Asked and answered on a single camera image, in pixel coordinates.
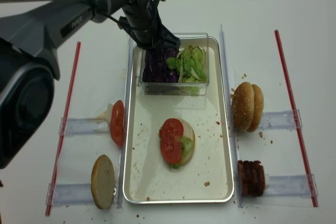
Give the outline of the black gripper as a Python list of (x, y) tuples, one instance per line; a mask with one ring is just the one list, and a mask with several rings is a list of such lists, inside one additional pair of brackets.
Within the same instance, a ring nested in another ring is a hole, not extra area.
[(119, 17), (119, 28), (123, 29), (140, 48), (150, 50), (150, 63), (161, 61), (161, 50), (167, 48), (166, 56), (177, 56), (180, 39), (163, 24), (157, 3), (147, 0), (144, 4), (130, 2), (122, 7), (124, 16)]

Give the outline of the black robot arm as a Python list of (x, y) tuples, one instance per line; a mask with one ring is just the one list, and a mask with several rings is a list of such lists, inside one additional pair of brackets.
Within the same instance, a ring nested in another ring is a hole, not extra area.
[(180, 47), (161, 22), (164, 0), (54, 0), (1, 18), (1, 168), (5, 168), (47, 117), (60, 78), (57, 49), (85, 23), (117, 20), (140, 48)]

